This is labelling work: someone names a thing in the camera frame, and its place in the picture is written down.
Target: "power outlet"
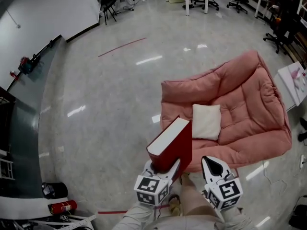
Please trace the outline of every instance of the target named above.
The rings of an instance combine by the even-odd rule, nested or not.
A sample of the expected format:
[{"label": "power outlet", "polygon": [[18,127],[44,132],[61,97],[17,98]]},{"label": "power outlet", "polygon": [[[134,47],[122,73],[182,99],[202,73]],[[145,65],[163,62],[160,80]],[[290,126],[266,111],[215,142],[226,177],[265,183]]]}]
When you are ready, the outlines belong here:
[{"label": "power outlet", "polygon": [[304,163],[306,163],[306,156],[301,155],[301,162],[299,163],[299,168],[301,169],[304,166]]}]

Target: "black trash bin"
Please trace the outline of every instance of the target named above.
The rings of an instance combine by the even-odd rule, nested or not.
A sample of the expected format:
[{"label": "black trash bin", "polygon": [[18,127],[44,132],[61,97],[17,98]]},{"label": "black trash bin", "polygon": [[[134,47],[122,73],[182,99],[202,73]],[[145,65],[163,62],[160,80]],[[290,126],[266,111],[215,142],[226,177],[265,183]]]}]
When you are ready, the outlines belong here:
[{"label": "black trash bin", "polygon": [[42,190],[45,198],[47,199],[63,198],[67,197],[68,195],[67,187],[63,182],[60,183],[43,182]]}]

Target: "gray sleeve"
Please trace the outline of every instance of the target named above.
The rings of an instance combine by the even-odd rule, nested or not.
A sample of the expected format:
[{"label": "gray sleeve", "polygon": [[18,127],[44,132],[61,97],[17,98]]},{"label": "gray sleeve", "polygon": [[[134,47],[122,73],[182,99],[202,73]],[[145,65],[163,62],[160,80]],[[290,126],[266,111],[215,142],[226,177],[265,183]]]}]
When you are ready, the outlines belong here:
[{"label": "gray sleeve", "polygon": [[249,217],[242,213],[242,209],[233,207],[222,210],[226,230],[257,230]]},{"label": "gray sleeve", "polygon": [[154,211],[154,206],[135,203],[113,230],[141,230]]}]

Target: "pink armchair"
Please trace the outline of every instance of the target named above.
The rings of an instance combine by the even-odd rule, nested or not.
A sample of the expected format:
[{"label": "pink armchair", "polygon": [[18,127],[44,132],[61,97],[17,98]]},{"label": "pink armchair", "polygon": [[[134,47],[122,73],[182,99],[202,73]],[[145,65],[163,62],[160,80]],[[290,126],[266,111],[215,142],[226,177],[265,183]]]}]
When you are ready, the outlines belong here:
[{"label": "pink armchair", "polygon": [[206,73],[162,82],[161,126],[174,118],[191,120],[193,104],[221,105],[217,141],[194,139],[187,172],[201,171],[204,155],[237,168],[283,155],[291,131],[281,95],[263,59],[249,51]]}]

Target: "red book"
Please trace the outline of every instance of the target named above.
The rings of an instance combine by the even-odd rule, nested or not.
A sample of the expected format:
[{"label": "red book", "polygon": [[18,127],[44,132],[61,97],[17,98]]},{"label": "red book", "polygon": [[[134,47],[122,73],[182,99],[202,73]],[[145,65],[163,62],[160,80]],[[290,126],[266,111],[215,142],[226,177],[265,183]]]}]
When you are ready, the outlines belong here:
[{"label": "red book", "polygon": [[147,151],[158,173],[168,172],[180,159],[174,182],[192,161],[192,122],[178,116],[148,145]]}]

